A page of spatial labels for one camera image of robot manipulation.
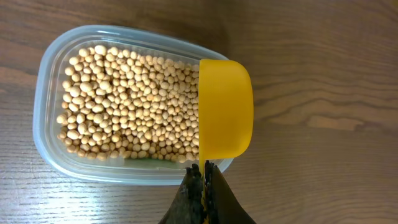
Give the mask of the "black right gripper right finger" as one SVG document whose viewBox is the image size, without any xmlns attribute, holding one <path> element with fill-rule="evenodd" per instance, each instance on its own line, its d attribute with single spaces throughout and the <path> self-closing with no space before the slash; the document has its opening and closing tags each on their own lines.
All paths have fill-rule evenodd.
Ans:
<svg viewBox="0 0 398 224">
<path fill-rule="evenodd" d="M 218 166 L 205 162 L 205 203 L 209 224 L 256 224 L 239 204 Z"/>
</svg>

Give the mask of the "yellow measuring scoop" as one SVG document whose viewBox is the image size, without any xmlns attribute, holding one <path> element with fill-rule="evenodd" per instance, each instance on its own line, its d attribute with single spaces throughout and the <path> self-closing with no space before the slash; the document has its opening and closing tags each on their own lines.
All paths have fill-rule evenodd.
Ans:
<svg viewBox="0 0 398 224">
<path fill-rule="evenodd" d="M 246 69 L 232 60 L 200 60 L 198 84 L 199 166 L 205 187 L 205 162 L 233 159 L 248 148 L 254 103 Z"/>
</svg>

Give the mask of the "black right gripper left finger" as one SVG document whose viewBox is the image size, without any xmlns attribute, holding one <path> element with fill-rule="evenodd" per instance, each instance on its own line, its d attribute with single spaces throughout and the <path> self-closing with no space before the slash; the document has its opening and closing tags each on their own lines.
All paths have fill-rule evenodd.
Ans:
<svg viewBox="0 0 398 224">
<path fill-rule="evenodd" d="M 192 164 L 186 168 L 185 177 L 174 200 L 159 224 L 202 224 L 204 222 L 203 179 L 200 168 Z"/>
</svg>

